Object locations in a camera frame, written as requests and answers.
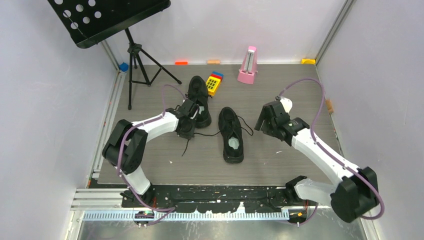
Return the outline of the black shoelace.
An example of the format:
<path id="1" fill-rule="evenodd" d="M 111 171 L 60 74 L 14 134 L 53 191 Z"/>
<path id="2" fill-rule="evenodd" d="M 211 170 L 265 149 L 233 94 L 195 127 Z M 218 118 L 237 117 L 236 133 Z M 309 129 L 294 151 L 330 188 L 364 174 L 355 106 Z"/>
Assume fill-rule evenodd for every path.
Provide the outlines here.
<path id="1" fill-rule="evenodd" d="M 254 135 L 254 131 L 253 131 L 253 129 L 246 123 L 246 121 L 241 117 L 241 116 L 239 116 L 239 115 L 236 115 L 236 117 L 238 118 L 238 119 L 241 119 L 242 121 L 243 121 L 243 123 L 245 124 L 245 126 L 247 127 L 247 128 L 249 128 L 249 130 L 250 131 L 248 131 L 247 129 L 245 129 L 244 127 L 241 127 L 241 129 L 242 130 L 244 130 L 248 135 L 250 135 L 250 136 L 253 136 Z M 216 133 L 214 133 L 214 134 L 205 134 L 205 133 L 200 133 L 200 132 L 194 132 L 193 133 L 193 138 L 194 138 L 194 136 L 195 135 L 200 135 L 200 136 L 205 136 L 205 137 L 213 137 L 213 136 L 216 136 L 216 135 L 218 135 L 218 134 L 220 134 L 221 133 L 221 131 L 218 131 L 218 132 L 216 132 Z M 188 145 L 189 145 L 189 139 L 187 140 L 187 142 L 186 142 L 186 146 L 185 146 L 185 149 L 184 149 L 184 151 L 183 151 L 183 153 L 182 153 L 182 155 L 181 155 L 181 157 L 183 157 L 184 156 L 184 154 L 186 153 L 186 151 L 187 151 L 187 149 L 188 149 Z"/>

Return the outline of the black shoe with laces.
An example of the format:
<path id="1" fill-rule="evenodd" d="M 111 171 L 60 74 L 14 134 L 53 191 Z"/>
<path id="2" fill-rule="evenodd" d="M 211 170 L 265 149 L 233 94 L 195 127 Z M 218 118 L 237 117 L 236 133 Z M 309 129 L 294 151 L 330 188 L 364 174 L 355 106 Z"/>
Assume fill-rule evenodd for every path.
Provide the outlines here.
<path id="1" fill-rule="evenodd" d="M 235 111 L 226 106 L 218 116 L 218 129 L 223 139 L 223 159 L 229 164 L 239 164 L 244 160 L 242 126 Z"/>

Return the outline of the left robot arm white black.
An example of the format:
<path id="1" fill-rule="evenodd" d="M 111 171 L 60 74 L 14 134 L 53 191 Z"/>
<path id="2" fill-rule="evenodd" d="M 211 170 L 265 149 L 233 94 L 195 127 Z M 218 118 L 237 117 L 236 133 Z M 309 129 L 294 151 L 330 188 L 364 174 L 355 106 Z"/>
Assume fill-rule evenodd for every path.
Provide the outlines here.
<path id="1" fill-rule="evenodd" d="M 164 134 L 175 132 L 178 137 L 190 140 L 194 137 L 199 106 L 187 99 L 181 106 L 168 108 L 163 113 L 146 120 L 118 121 L 102 150 L 102 156 L 112 164 L 119 176 L 135 192 L 134 200 L 141 207 L 153 202 L 148 190 L 151 182 L 142 170 L 141 163 L 146 144 Z"/>

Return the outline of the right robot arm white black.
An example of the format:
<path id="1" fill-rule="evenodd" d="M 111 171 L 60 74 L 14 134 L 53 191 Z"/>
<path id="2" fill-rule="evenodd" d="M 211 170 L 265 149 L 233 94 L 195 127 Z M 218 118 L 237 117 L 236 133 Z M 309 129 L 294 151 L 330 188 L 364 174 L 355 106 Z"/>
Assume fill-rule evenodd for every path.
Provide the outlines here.
<path id="1" fill-rule="evenodd" d="M 277 138 L 311 160 L 330 180 L 322 183 L 300 175 L 285 184 L 285 198 L 291 205 L 303 200 L 330 206 L 344 222 L 351 223 L 379 206 L 377 174 L 370 167 L 360 168 L 323 142 L 301 118 L 290 118 L 293 103 L 281 98 L 263 105 L 255 130 Z"/>

